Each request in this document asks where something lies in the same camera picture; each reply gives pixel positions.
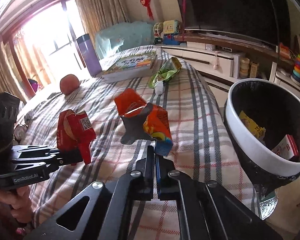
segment green plastic packaging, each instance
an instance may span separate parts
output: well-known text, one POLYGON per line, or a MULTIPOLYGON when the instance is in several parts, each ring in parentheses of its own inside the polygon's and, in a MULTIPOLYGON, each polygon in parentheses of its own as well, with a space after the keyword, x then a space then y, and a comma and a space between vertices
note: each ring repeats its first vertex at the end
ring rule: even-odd
POLYGON ((170 58, 159 71, 153 75, 149 82, 149 87, 154 88, 158 81, 169 81, 181 69, 181 63, 176 57, 170 58))

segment black television screen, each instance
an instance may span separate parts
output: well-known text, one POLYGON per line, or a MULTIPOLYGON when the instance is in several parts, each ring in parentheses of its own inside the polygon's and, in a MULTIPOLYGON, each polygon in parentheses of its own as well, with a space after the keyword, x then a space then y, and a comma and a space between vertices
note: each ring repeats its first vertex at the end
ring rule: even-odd
MULTIPOLYGON (((185 29, 239 34, 277 45, 290 45, 287 0, 186 0, 185 29), (274 8, 279 25, 279 41, 274 8)), ((182 0, 178 0, 182 12, 182 0)))

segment plaid tablecloth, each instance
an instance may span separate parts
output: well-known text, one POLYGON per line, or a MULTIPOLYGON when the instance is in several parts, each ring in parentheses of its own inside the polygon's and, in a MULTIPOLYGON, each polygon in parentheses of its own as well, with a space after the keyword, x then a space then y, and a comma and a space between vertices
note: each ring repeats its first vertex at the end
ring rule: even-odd
MULTIPOLYGON (((156 47, 142 46, 118 53, 101 61, 103 68, 119 57, 148 52, 156 47)), ((171 55, 157 49, 164 63, 171 55)), ((216 100, 199 73, 180 59, 181 71, 165 84, 161 96, 148 88, 149 78, 134 78, 106 84, 101 77, 82 80, 80 88, 69 96, 52 93, 34 109, 33 121, 21 144, 56 147, 58 117, 61 111, 85 110, 97 134, 91 144, 92 163, 85 166, 62 166, 50 179, 31 186, 34 227, 39 226, 91 182, 116 180, 132 171, 136 161, 146 156, 149 141, 132 145, 120 143, 125 128, 118 116, 114 97, 133 88, 146 101, 168 111, 173 149, 168 158, 176 169, 195 180, 214 179, 235 195, 257 215, 256 193, 242 170, 223 125, 216 100)), ((156 189, 152 201, 136 201, 131 219, 129 239, 179 239, 175 201, 159 201, 156 189)))

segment purple thermos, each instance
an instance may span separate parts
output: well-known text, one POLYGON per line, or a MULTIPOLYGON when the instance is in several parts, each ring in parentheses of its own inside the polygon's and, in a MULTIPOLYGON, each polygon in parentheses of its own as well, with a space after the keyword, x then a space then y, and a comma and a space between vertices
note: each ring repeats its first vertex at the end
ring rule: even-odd
POLYGON ((90 76, 93 77, 99 74, 102 71, 102 68, 93 48, 89 34, 85 34, 77 38, 77 43, 90 76))

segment wooden shelf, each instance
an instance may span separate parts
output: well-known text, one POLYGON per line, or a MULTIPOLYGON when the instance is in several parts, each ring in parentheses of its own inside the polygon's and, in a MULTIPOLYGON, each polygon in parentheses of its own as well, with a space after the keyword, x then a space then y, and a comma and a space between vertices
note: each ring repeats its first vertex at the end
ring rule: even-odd
MULTIPOLYGON (((182 34, 175 35, 174 39, 176 41, 183 41, 182 34)), ((210 37, 210 36, 203 36, 203 35, 199 35, 196 33, 191 33, 191 34, 185 33, 184 41, 207 43, 207 44, 212 44, 212 45, 217 45, 217 46, 222 46, 222 47, 228 47, 231 49, 237 49, 237 50, 247 52, 247 53, 259 54, 260 56, 266 57, 274 62, 277 62, 277 57, 278 57, 278 54, 271 49, 266 49, 263 47, 259 47, 256 45, 250 45, 250 44, 246 44, 246 43, 242 43, 242 42, 238 42, 238 41, 230 41, 230 40, 214 38, 214 37, 210 37)), ((285 70, 287 70, 288 72, 291 72, 293 70, 294 62, 293 62, 293 60, 280 57, 278 65, 281 68, 284 68, 285 70)))

